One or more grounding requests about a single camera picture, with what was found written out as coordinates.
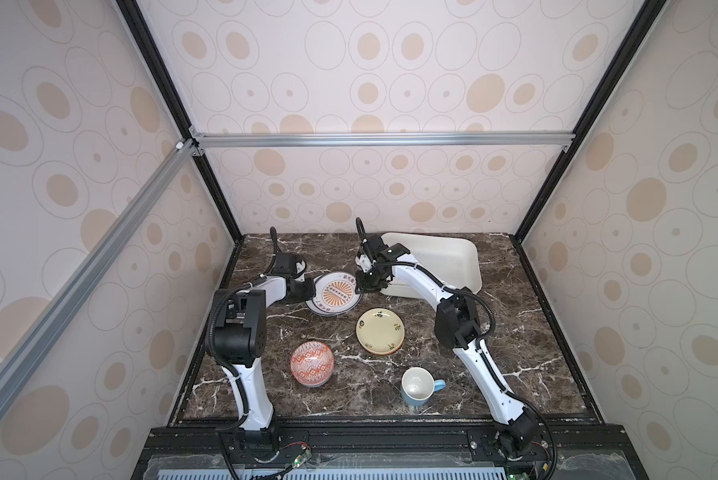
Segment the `orange sunburst plate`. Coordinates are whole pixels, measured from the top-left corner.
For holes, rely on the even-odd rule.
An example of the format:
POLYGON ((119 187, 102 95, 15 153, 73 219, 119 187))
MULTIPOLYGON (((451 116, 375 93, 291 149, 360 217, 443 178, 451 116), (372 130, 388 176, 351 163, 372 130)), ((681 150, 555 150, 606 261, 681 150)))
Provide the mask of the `orange sunburst plate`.
POLYGON ((354 309, 361 301, 353 274, 336 271, 319 276, 314 281, 315 296, 305 302, 315 314, 333 317, 354 309))

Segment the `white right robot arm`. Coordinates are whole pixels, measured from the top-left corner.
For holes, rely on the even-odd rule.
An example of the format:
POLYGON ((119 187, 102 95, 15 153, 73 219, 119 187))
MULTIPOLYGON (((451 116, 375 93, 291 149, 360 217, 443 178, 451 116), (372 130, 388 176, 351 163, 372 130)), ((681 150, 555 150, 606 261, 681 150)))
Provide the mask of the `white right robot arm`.
POLYGON ((539 414, 531 402, 511 390, 488 351, 487 339, 496 319, 486 301, 465 287, 445 284, 407 247, 389 246, 378 235, 360 241, 355 263, 360 292, 378 292, 400 279, 432 307, 435 337, 453 351, 476 382, 497 424, 503 455, 514 460, 526 454, 540 430, 539 414))

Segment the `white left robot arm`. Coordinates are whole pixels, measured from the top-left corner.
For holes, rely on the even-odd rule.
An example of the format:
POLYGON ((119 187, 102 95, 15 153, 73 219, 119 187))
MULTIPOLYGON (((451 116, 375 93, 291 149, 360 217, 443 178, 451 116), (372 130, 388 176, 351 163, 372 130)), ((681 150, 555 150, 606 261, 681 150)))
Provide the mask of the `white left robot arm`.
POLYGON ((266 393, 262 356, 267 342, 267 309, 304 303, 315 296, 314 280, 262 275, 235 289, 215 292, 205 348, 226 375, 245 431, 270 427, 274 407, 266 393))

